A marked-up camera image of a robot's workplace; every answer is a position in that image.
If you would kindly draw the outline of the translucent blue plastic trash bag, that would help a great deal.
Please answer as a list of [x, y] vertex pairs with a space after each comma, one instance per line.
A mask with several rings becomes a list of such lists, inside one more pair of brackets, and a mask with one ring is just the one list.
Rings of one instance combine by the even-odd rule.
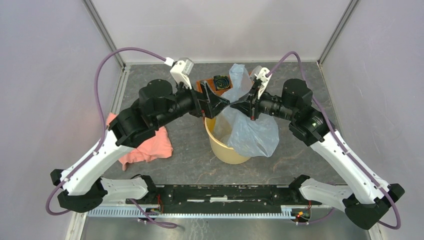
[[[229, 69], [232, 88], [221, 96], [234, 103], [246, 95], [253, 86], [248, 70], [243, 64], [233, 64]], [[244, 157], [271, 157], [280, 138], [279, 127], [272, 116], [261, 114], [251, 120], [237, 109], [226, 107], [217, 117], [212, 135]]]

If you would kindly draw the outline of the yellow plastic trash bin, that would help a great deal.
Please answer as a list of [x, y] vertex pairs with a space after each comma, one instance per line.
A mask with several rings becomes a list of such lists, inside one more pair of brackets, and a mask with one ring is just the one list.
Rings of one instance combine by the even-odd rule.
[[228, 147], [220, 140], [214, 137], [214, 127], [216, 118], [204, 118], [204, 127], [209, 138], [209, 143], [214, 155], [222, 162], [230, 165], [239, 165], [247, 162], [251, 157], [238, 154], [232, 147]]

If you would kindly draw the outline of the pink cloth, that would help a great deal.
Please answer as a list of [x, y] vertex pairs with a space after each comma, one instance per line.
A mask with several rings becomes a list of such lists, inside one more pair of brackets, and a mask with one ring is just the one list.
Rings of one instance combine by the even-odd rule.
[[173, 150], [168, 131], [165, 126], [162, 126], [159, 130], [155, 131], [154, 137], [144, 141], [118, 161], [121, 163], [122, 170], [126, 171], [129, 164], [138, 162], [148, 163], [155, 159], [170, 158]]

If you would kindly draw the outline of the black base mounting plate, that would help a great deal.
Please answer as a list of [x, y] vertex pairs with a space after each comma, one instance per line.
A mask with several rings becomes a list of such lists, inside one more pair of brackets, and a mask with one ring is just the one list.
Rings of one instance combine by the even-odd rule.
[[281, 206], [319, 205], [290, 185], [275, 184], [154, 184], [136, 200], [159, 207], [163, 214], [276, 214]]

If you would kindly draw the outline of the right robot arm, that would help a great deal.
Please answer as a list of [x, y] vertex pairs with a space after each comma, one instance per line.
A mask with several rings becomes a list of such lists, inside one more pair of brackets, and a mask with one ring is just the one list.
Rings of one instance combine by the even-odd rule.
[[396, 209], [395, 203], [405, 194], [403, 187], [388, 183], [366, 166], [325, 112], [312, 106], [313, 92], [304, 80], [285, 81], [279, 96], [260, 88], [261, 82], [256, 80], [249, 92], [230, 106], [252, 121], [261, 114], [288, 120], [291, 133], [324, 158], [345, 181], [345, 185], [336, 186], [300, 175], [288, 191], [293, 203], [307, 200], [328, 205], [344, 212], [364, 230], [380, 224], [389, 210]]

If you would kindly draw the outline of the orange wooden divided tray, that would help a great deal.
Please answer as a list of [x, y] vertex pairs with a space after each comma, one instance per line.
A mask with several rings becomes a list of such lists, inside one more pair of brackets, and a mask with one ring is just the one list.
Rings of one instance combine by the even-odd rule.
[[241, 97], [253, 85], [253, 82], [249, 78], [249, 72], [246, 72], [244, 69], [242, 71], [229, 71], [227, 74], [217, 74], [210, 78], [196, 81], [191, 91], [194, 95], [203, 95], [201, 84], [203, 82], [206, 83], [210, 91], [215, 95], [228, 99]]

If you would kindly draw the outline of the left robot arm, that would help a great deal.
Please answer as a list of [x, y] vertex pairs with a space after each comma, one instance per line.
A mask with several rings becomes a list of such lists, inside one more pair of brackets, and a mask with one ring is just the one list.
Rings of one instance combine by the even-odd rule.
[[205, 81], [201, 82], [201, 91], [196, 91], [182, 83], [173, 88], [166, 80], [154, 79], [138, 94], [138, 99], [110, 122], [90, 152], [68, 169], [51, 172], [52, 183], [61, 189], [57, 196], [61, 208], [85, 213], [103, 202], [153, 203], [157, 188], [151, 177], [108, 179], [103, 176], [104, 172], [170, 122], [185, 114], [212, 119], [230, 104], [229, 100], [216, 95]]

